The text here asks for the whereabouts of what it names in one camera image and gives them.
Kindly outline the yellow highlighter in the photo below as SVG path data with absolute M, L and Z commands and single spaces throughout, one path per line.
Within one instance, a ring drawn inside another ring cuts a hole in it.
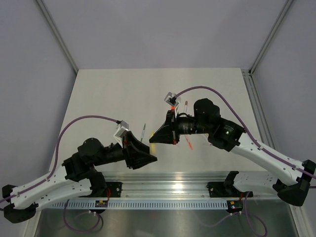
M 154 156 L 157 154 L 157 147 L 155 143 L 150 144 L 150 151 L 151 151 L 151 154 Z

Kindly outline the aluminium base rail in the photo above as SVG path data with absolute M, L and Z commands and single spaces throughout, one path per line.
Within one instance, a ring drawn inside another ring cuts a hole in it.
M 206 187 L 211 181 L 224 181 L 229 172 L 199 173 L 123 173 L 102 172 L 107 180 L 122 182 L 122 191 L 144 193 L 157 196 L 189 196 L 208 192 Z M 295 187 L 301 173 L 295 169 L 282 168 L 276 172 L 240 172 L 235 178 L 234 187 L 252 195 L 277 195 L 290 187 Z

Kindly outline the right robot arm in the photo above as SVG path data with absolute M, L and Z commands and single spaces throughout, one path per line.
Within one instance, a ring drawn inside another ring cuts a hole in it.
M 316 164 L 311 160 L 291 159 L 250 136 L 246 129 L 224 119 L 209 99 L 194 103 L 194 114 L 167 111 L 164 124 L 149 139 L 150 143 L 176 145 L 182 135 L 207 134 L 208 142 L 221 150 L 249 159 L 265 169 L 263 173 L 230 171 L 222 182 L 209 182 L 212 198 L 239 198 L 254 194 L 277 195 L 282 201 L 302 206 L 311 187 Z

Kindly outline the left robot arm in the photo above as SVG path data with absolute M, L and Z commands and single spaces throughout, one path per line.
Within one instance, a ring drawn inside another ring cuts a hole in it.
M 107 190 L 106 180 L 96 166 L 124 161 L 127 168 L 139 169 L 156 162 L 149 146 L 141 143 L 129 131 L 122 143 L 103 146 L 96 138 L 89 138 L 78 151 L 58 166 L 50 178 L 42 177 L 22 186 L 6 185 L 2 197 L 8 202 L 3 209 L 9 222 L 21 223 L 34 217 L 36 212 L 72 198 L 97 198 Z

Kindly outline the circuit board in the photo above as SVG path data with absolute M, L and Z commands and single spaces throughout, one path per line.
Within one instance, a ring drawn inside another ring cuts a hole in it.
M 108 207 L 108 201 L 107 200 L 97 200 L 95 202 L 95 207 L 104 207 L 107 208 Z
M 242 200 L 228 200 L 227 201 L 227 212 L 235 213 L 243 210 Z

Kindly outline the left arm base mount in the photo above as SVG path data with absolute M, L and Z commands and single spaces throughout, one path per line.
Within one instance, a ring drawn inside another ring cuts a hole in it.
M 90 180 L 93 197 L 96 198 L 119 198 L 121 197 L 122 182 L 107 180 L 100 172 Z

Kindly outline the right side aluminium rail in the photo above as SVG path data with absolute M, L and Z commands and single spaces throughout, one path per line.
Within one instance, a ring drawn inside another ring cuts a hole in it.
M 249 70 L 241 69 L 241 73 L 245 82 L 245 86 L 246 86 L 247 93 L 250 99 L 252 110 L 254 112 L 254 116 L 256 119 L 256 123 L 258 126 L 261 140 L 266 145 L 272 148 L 275 148 L 275 143 L 273 141 L 254 80 Z

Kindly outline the green white pen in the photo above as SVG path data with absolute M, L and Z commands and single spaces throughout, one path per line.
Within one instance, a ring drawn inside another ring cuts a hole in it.
M 141 141 L 141 142 L 142 142 L 142 141 L 143 141 L 143 139 L 144 139 L 144 136 L 145 136 L 145 130 L 146 130 L 146 123 L 144 124 L 143 129 L 142 129 L 141 139 L 140 139 L 140 141 Z

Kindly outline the orange thin pen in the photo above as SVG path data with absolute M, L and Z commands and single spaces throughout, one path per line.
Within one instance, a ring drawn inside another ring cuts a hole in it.
M 190 142 L 188 136 L 185 136 L 185 138 L 186 138 L 186 141 L 187 141 L 187 143 L 188 143 L 190 149 L 193 150 L 193 146 L 192 146 L 192 144 L 191 144 L 191 142 Z

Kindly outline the frame post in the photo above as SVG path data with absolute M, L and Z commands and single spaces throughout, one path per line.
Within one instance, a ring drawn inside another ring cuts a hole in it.
M 79 68 L 78 68 L 73 56 L 71 55 L 60 31 L 58 30 L 58 27 L 57 27 L 52 15 L 51 15 L 49 9 L 48 9 L 48 7 L 46 6 L 46 4 L 43 0 L 34 0 L 34 3 L 37 6 L 37 8 L 39 9 L 40 13 L 42 14 L 49 30 L 53 34 L 59 48 L 61 49 L 61 51 L 63 52 L 63 54 L 65 56 L 67 62 L 71 66 L 74 73 L 77 75 L 79 72 Z
M 264 59 L 266 53 L 268 52 L 269 47 L 271 46 L 272 42 L 276 38 L 278 32 L 280 31 L 286 17 L 290 13 L 295 2 L 296 2 L 295 0 L 285 1 L 271 29 L 269 30 L 267 37 L 265 38 L 262 46 L 260 47 L 259 52 L 257 53 L 253 63 L 251 64 L 251 67 L 249 69 L 250 76 L 254 75 L 261 61 Z

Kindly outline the right frame post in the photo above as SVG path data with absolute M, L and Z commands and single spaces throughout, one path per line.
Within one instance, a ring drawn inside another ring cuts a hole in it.
M 272 42 L 276 38 L 278 32 L 280 31 L 286 17 L 290 13 L 295 2 L 296 2 L 295 0 L 285 1 L 271 29 L 269 30 L 267 37 L 265 38 L 262 46 L 260 47 L 259 52 L 257 53 L 253 63 L 251 64 L 251 67 L 249 69 L 250 76 L 254 75 L 261 61 L 264 59 L 266 53 L 268 52 L 269 47 L 271 46 Z

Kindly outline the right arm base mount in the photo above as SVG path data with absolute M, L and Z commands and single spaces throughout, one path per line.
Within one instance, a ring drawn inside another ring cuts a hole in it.
M 238 171 L 230 171 L 224 181 L 208 182 L 206 187 L 211 198 L 240 198 L 246 197 L 248 191 L 241 192 L 234 187 L 235 178 L 239 174 Z

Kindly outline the left frame post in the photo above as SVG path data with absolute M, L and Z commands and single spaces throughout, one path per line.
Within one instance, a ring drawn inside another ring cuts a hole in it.
M 58 27 L 57 27 L 52 15 L 51 15 L 49 9 L 48 9 L 48 7 L 46 6 L 46 4 L 43 0 L 34 0 L 34 3 L 37 6 L 37 8 L 39 9 L 40 13 L 42 14 L 49 30 L 53 34 L 59 48 L 61 49 L 61 51 L 63 52 L 63 54 L 65 56 L 67 62 L 71 66 L 74 73 L 77 75 L 79 72 L 79 68 L 78 68 L 73 56 L 71 55 L 60 31 L 58 30 Z

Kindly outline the right circuit board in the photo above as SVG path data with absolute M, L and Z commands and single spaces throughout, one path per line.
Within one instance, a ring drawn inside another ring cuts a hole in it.
M 243 210 L 242 200 L 228 200 L 227 201 L 227 212 L 235 213 Z

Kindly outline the left circuit board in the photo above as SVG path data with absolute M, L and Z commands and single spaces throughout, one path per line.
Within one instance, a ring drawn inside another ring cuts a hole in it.
M 97 200 L 95 202 L 95 207 L 104 207 L 107 208 L 108 207 L 108 201 L 107 200 Z

